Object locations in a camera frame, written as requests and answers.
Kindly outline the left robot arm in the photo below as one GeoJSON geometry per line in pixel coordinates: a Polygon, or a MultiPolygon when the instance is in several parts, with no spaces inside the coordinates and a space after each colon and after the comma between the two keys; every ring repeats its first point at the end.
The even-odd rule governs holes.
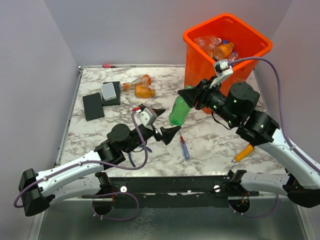
{"type": "Polygon", "coordinates": [[[18,185],[19,194],[13,202],[15,208],[22,208],[27,217],[47,210],[50,205],[61,200],[78,196],[97,195],[101,198],[112,195],[105,170],[118,168],[135,171],[142,169],[148,161],[147,141],[154,138],[168,145],[180,126],[157,129],[154,122],[165,112],[139,106],[133,109],[131,119],[134,129],[124,123],[116,124],[107,134],[107,139],[84,156],[67,164],[36,172],[25,170],[18,185]],[[142,146],[144,160],[134,167],[121,166],[124,153],[130,153],[142,146]]]}

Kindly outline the Pepsi bottle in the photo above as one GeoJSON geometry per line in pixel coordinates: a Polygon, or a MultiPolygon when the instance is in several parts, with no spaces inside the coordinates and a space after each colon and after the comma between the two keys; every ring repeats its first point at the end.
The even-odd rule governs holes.
{"type": "Polygon", "coordinates": [[[229,62],[234,62],[240,59],[240,54],[237,51],[232,51],[231,54],[226,58],[229,62]]]}

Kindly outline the white box device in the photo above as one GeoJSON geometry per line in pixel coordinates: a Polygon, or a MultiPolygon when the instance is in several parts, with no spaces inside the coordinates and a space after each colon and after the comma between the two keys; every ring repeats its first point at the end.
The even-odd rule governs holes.
{"type": "Polygon", "coordinates": [[[104,83],[101,86],[101,93],[105,101],[110,101],[117,97],[115,87],[112,82],[104,83]]]}

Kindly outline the red marker pen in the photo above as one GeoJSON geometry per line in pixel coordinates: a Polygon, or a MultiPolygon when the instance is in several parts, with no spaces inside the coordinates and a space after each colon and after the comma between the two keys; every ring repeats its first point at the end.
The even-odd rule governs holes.
{"type": "Polygon", "coordinates": [[[102,65],[102,68],[105,68],[105,69],[113,69],[113,68],[118,68],[118,67],[115,66],[115,65],[103,64],[103,65],[102,65]]]}

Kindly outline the clear white-cap bottle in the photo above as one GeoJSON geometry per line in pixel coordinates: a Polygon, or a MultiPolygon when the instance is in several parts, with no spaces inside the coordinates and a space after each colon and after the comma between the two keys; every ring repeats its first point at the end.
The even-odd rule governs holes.
{"type": "Polygon", "coordinates": [[[194,43],[203,51],[214,50],[222,39],[213,35],[201,36],[194,39],[194,43]]]}

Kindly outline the tall orange label tea bottle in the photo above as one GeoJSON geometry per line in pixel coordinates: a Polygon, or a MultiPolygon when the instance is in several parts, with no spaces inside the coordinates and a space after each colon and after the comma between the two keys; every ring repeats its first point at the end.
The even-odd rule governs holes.
{"type": "Polygon", "coordinates": [[[144,74],[139,76],[137,79],[135,79],[132,82],[125,82],[123,84],[120,84],[120,90],[121,91],[128,91],[131,89],[134,89],[136,86],[150,86],[152,82],[154,81],[153,77],[151,77],[148,74],[144,74]]]}

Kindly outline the blue handled pliers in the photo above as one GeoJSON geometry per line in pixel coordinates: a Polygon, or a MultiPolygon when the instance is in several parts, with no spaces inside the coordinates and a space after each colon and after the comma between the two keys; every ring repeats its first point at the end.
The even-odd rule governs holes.
{"type": "Polygon", "coordinates": [[[143,145],[139,145],[137,150],[133,150],[128,153],[129,161],[134,168],[136,167],[136,164],[135,164],[135,160],[133,159],[133,156],[136,156],[138,153],[141,153],[141,152],[144,152],[143,145]]]}

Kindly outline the red blue screwdriver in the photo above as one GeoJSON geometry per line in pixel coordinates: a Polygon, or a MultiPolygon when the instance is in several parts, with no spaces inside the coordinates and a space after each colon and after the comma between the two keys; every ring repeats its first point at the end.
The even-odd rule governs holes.
{"type": "Polygon", "coordinates": [[[184,140],[181,132],[179,132],[179,138],[180,138],[180,143],[181,143],[181,147],[182,147],[182,151],[183,151],[184,158],[185,158],[186,160],[189,160],[189,159],[190,159],[190,154],[189,154],[187,145],[186,145],[186,143],[185,143],[185,140],[184,140]]]}

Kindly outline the green plastic bottle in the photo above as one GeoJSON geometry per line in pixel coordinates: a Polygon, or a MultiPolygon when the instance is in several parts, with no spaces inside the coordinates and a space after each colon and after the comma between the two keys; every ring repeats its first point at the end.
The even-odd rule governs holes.
{"type": "Polygon", "coordinates": [[[182,126],[190,112],[191,108],[185,102],[185,100],[178,95],[174,101],[172,111],[169,114],[169,122],[171,126],[182,126]]]}

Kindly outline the small orange juice bottle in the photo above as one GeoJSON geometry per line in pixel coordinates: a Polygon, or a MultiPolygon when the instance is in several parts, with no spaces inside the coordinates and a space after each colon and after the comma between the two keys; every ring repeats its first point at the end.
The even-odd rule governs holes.
{"type": "Polygon", "coordinates": [[[235,44],[233,42],[225,43],[219,45],[213,51],[213,57],[220,61],[226,59],[233,51],[235,44]]]}

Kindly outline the yellow utility knife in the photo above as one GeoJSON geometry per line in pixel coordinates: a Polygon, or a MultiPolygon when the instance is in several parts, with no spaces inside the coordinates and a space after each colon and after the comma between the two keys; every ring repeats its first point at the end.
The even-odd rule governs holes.
{"type": "Polygon", "coordinates": [[[231,162],[234,164],[240,162],[242,159],[246,158],[249,154],[251,154],[254,151],[254,149],[255,148],[251,144],[248,144],[247,147],[244,150],[242,150],[238,155],[236,155],[231,162]]]}

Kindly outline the orange plastic bin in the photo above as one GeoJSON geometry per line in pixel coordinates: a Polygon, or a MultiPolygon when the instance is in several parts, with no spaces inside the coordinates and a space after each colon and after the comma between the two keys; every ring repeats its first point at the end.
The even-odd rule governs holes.
{"type": "Polygon", "coordinates": [[[184,85],[196,86],[202,79],[210,79],[216,74],[214,59],[207,55],[194,42],[198,37],[214,36],[234,44],[233,51],[240,58],[263,57],[273,47],[262,33],[231,13],[223,13],[183,33],[186,43],[184,85]]]}

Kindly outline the black flat block front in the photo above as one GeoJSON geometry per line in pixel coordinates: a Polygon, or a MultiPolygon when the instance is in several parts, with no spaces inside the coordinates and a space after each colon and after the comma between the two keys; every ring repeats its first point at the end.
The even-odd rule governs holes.
{"type": "Polygon", "coordinates": [[[105,116],[102,99],[99,92],[82,97],[85,119],[96,120],[105,116]]]}

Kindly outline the black flat block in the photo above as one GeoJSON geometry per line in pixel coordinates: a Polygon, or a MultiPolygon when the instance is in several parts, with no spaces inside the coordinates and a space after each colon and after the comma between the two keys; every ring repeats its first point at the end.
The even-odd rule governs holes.
{"type": "Polygon", "coordinates": [[[103,107],[120,105],[121,88],[119,81],[104,82],[101,85],[101,93],[101,101],[103,107]]]}
{"type": "Polygon", "coordinates": [[[105,116],[102,99],[99,92],[82,97],[85,119],[96,120],[105,116]]]}

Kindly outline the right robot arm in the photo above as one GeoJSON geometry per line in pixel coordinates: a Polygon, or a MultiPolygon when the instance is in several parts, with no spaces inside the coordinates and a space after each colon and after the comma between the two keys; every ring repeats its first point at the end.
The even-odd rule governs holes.
{"type": "Polygon", "coordinates": [[[276,159],[286,174],[262,174],[238,170],[232,177],[229,189],[240,196],[244,192],[262,191],[288,197],[293,203],[312,208],[320,204],[320,174],[295,153],[285,139],[280,125],[267,113],[255,109],[260,94],[246,82],[234,83],[227,95],[219,86],[211,87],[211,81],[203,79],[191,88],[177,93],[190,108],[209,108],[236,134],[253,147],[258,147],[276,159]]]}

